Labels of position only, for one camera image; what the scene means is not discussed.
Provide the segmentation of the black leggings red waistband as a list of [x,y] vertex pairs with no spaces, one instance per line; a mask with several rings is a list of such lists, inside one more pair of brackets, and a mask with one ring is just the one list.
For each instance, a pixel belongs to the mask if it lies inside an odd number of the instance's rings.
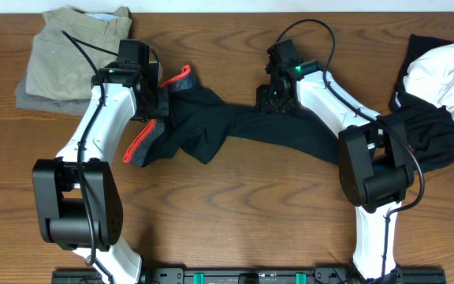
[[150,120],[125,152],[124,163],[145,167],[183,150],[210,162],[228,136],[276,144],[338,164],[338,139],[309,111],[260,114],[253,106],[228,104],[201,85],[191,66],[168,79],[169,114]]

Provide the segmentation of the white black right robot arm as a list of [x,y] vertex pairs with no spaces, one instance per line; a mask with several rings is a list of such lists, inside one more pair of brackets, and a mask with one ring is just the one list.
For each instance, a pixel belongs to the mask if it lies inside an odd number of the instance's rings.
[[270,83],[257,90],[261,113],[299,107],[317,115],[338,139],[340,185],[355,207],[352,264],[357,281],[396,282],[396,217],[414,182],[414,161],[401,120],[365,107],[317,61],[275,59],[266,72]]

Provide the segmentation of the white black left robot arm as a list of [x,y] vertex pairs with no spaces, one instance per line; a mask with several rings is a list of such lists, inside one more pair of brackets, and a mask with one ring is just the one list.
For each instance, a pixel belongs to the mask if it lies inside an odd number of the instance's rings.
[[111,170],[131,120],[166,115],[161,66],[111,63],[92,78],[91,99],[69,142],[39,159],[32,184],[44,241],[84,258],[87,270],[53,272],[53,283],[150,283],[143,258],[122,235],[124,211]]

